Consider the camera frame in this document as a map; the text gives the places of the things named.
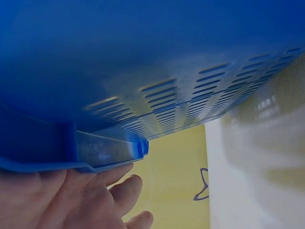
blue plastic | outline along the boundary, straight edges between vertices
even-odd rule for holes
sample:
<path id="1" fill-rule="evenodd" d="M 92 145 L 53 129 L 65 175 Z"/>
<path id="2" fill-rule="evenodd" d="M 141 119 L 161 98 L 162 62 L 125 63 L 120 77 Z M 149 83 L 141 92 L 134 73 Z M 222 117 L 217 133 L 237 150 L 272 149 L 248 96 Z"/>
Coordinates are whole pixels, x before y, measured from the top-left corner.
<path id="1" fill-rule="evenodd" d="M 222 116 L 298 57 L 304 9 L 298 0 L 2 1 L 0 167 L 96 172 L 143 158 L 145 139 Z"/>

finger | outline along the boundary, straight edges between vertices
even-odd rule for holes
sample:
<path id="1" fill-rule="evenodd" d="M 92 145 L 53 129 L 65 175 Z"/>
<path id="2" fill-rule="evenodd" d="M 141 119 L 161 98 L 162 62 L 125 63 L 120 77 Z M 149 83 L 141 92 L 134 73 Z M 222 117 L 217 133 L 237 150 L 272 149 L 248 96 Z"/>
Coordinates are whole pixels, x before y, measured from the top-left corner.
<path id="1" fill-rule="evenodd" d="M 127 229 L 149 229 L 153 224 L 153 215 L 149 211 L 143 211 L 125 223 Z"/>
<path id="2" fill-rule="evenodd" d="M 133 168 L 133 164 L 119 166 L 110 170 L 101 172 L 98 176 L 103 178 L 106 186 L 113 185 L 118 182 L 123 176 L 126 175 Z"/>
<path id="3" fill-rule="evenodd" d="M 120 216 L 126 215 L 136 204 L 142 190 L 142 179 L 137 175 L 132 175 L 124 182 L 113 186 L 111 192 L 115 208 Z"/>

ventilation slot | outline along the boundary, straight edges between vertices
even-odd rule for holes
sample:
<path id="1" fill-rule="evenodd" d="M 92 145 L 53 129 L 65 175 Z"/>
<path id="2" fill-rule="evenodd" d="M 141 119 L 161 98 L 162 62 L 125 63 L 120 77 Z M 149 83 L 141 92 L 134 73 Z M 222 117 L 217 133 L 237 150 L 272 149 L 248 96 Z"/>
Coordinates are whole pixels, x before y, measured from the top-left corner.
<path id="1" fill-rule="evenodd" d="M 195 104 L 191 104 L 191 105 L 189 105 L 189 107 L 192 107 L 192 106 L 197 106 L 197 105 L 206 105 L 206 102 L 207 102 L 207 100 L 205 100 L 205 101 L 201 101 L 201 102 L 199 102 L 199 103 L 195 103 Z"/>
<path id="2" fill-rule="evenodd" d="M 284 57 L 278 59 L 277 61 L 288 61 L 288 60 L 292 59 L 293 57 L 294 56 L 284 56 Z"/>
<path id="3" fill-rule="evenodd" d="M 247 82 L 237 83 L 237 84 L 234 84 L 232 86 L 229 86 L 228 88 L 234 88 L 234 87 L 242 86 L 242 85 L 245 85 L 245 84 L 247 84 Z"/>
<path id="4" fill-rule="evenodd" d="M 106 108 L 106 107 L 109 107 L 109 106 L 112 106 L 113 104 L 117 103 L 119 100 L 119 97 L 117 96 L 114 96 L 114 97 L 111 97 L 111 98 L 108 98 L 108 99 L 103 99 L 103 100 L 100 100 L 96 103 L 93 103 L 93 104 L 90 104 L 88 106 L 85 107 L 86 110 L 91 110 L 93 108 Z"/>
<path id="5" fill-rule="evenodd" d="M 263 55 L 252 57 L 249 59 L 249 61 L 258 61 L 258 60 L 265 59 L 266 57 L 269 57 L 269 56 L 270 56 L 270 54 L 263 54 Z"/>
<path id="6" fill-rule="evenodd" d="M 160 87 L 164 87 L 164 86 L 168 86 L 168 85 L 173 85 L 175 83 L 176 79 L 170 79 L 170 80 L 166 80 L 166 81 L 162 81 L 162 82 L 158 82 L 156 84 L 152 84 L 146 87 L 143 87 L 141 89 L 142 92 L 147 92 L 147 91 L 151 91 L 154 90 L 156 88 L 160 88 Z"/>
<path id="7" fill-rule="evenodd" d="M 293 53 L 293 52 L 299 52 L 299 51 L 301 51 L 301 48 L 289 49 L 286 51 L 286 53 Z"/>
<path id="8" fill-rule="evenodd" d="M 285 62 L 285 63 L 278 63 L 278 64 L 275 64 L 275 65 L 271 66 L 271 68 L 283 67 L 286 64 L 287 64 L 287 62 Z"/>
<path id="9" fill-rule="evenodd" d="M 273 69 L 273 70 L 265 72 L 264 74 L 275 73 L 275 72 L 278 72 L 278 71 L 279 71 L 279 69 Z"/>
<path id="10" fill-rule="evenodd" d="M 158 104 L 154 104 L 154 105 L 151 105 L 151 108 L 156 107 L 156 106 L 161 106 L 161 105 L 163 105 L 163 104 L 167 104 L 167 103 L 170 103 L 170 102 L 175 101 L 175 100 L 176 100 L 176 99 L 170 99 L 170 100 L 167 100 L 167 101 L 158 103 Z"/>
<path id="11" fill-rule="evenodd" d="M 238 92 L 238 91 L 233 91 L 233 92 L 230 92 L 230 93 L 223 94 L 221 97 L 224 97 L 224 96 L 227 96 L 227 95 L 230 95 L 230 94 L 235 94 L 236 92 Z"/>
<path id="12" fill-rule="evenodd" d="M 167 89 L 164 89 L 164 90 L 159 91 L 159 92 L 148 94 L 147 96 L 145 96 L 145 98 L 151 98 L 151 97 L 158 96 L 158 95 L 161 95 L 161 94 L 164 94 L 164 93 L 167 93 L 167 92 L 173 92 L 173 91 L 175 91 L 175 89 L 176 89 L 176 87 L 167 88 Z"/>
<path id="13" fill-rule="evenodd" d="M 154 103 L 154 102 L 157 102 L 157 101 L 160 101 L 160 100 L 163 100 L 163 99 L 168 99 L 170 97 L 175 97 L 175 95 L 176 95 L 175 93 L 169 94 L 169 95 L 166 95 L 166 96 L 163 96 L 163 97 L 160 97 L 160 98 L 150 100 L 150 101 L 148 101 L 148 103 L 150 104 L 150 103 Z"/>
<path id="14" fill-rule="evenodd" d="M 243 73 L 239 73 L 236 76 L 239 77 L 239 76 L 249 75 L 249 74 L 252 74 L 252 73 L 255 73 L 255 72 L 258 72 L 258 69 L 254 69 L 254 70 L 246 71 L 246 72 L 243 72 Z"/>
<path id="15" fill-rule="evenodd" d="M 201 95 L 198 95 L 198 96 L 195 96 L 195 97 L 193 97 L 192 99 L 204 99 L 204 98 L 206 98 L 206 96 L 209 96 L 209 95 L 211 95 L 211 94 L 213 94 L 214 92 L 208 92 L 208 93 L 205 93 L 205 94 L 201 94 Z"/>
<path id="16" fill-rule="evenodd" d="M 201 87 L 205 87 L 205 86 L 208 86 L 208 85 L 211 85 L 211 84 L 214 84 L 214 83 L 218 83 L 220 82 L 221 80 L 214 80 L 214 81 L 211 81 L 209 83 L 204 83 L 204 84 L 201 84 L 201 85 L 198 85 L 196 87 L 194 87 L 194 89 L 197 89 L 197 88 L 201 88 Z"/>
<path id="17" fill-rule="evenodd" d="M 262 64 L 264 64 L 264 62 L 253 63 L 253 64 L 250 64 L 250 65 L 247 65 L 247 66 L 243 67 L 242 70 L 246 70 L 246 69 L 249 69 L 249 68 L 254 68 L 254 67 L 260 66 Z"/>
<path id="18" fill-rule="evenodd" d="M 209 91 L 209 90 L 214 89 L 214 88 L 216 88 L 216 87 L 217 87 L 217 86 L 204 88 L 204 89 L 202 89 L 202 90 L 199 90 L 199 91 L 197 91 L 197 92 L 194 92 L 193 94 L 198 94 L 198 93 L 206 92 L 206 91 Z"/>
<path id="19" fill-rule="evenodd" d="M 168 114 L 171 114 L 171 113 L 175 113 L 175 110 L 174 111 L 169 111 L 169 112 L 166 112 L 166 113 L 163 113 L 163 114 L 156 115 L 156 117 L 163 117 L 164 115 L 168 115 Z"/>
<path id="20" fill-rule="evenodd" d="M 198 74 L 210 73 L 210 72 L 213 72 L 213 71 L 216 71 L 216 70 L 220 70 L 220 69 L 226 68 L 226 67 L 228 67 L 229 65 L 230 65 L 229 63 L 224 63 L 224 64 L 221 64 L 221 65 L 212 67 L 212 68 L 208 68 L 208 69 L 202 70 L 202 71 L 200 71 Z"/>
<path id="21" fill-rule="evenodd" d="M 158 112 L 158 111 L 167 111 L 167 110 L 170 110 L 170 109 L 173 109 L 175 107 L 176 104 L 169 104 L 169 105 L 166 105 L 166 106 L 162 106 L 162 107 L 159 107 L 157 109 L 154 109 L 152 110 L 152 112 Z"/>
<path id="22" fill-rule="evenodd" d="M 224 74 L 225 74 L 225 72 L 214 74 L 214 75 L 210 75 L 210 76 L 207 76 L 207 77 L 204 77 L 204 78 L 201 78 L 201 79 L 197 80 L 197 82 L 201 82 L 201 81 L 205 81 L 205 80 L 210 80 L 210 79 L 213 79 L 215 77 L 222 76 Z"/>
<path id="23" fill-rule="evenodd" d="M 243 81 L 243 80 L 246 80 L 246 79 L 250 79 L 252 77 L 252 75 L 249 75 L 249 76 L 246 76 L 246 77 L 243 77 L 243 78 L 239 78 L 237 80 L 233 80 L 232 83 L 236 83 L 236 82 L 240 82 L 240 81 Z"/>
<path id="24" fill-rule="evenodd" d="M 232 96 L 234 96 L 234 94 L 228 95 L 228 96 L 226 96 L 226 97 L 222 97 L 222 98 L 218 99 L 218 101 L 224 100 L 224 99 L 227 99 L 227 98 L 231 98 Z"/>

white surface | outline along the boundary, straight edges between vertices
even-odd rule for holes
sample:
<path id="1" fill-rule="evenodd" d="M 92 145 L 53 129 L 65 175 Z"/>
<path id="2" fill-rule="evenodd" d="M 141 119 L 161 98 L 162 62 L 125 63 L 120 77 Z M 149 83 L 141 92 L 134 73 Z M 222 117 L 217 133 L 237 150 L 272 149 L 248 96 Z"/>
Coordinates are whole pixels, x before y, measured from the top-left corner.
<path id="1" fill-rule="evenodd" d="M 305 228 L 304 60 L 205 125 L 211 229 Z"/>

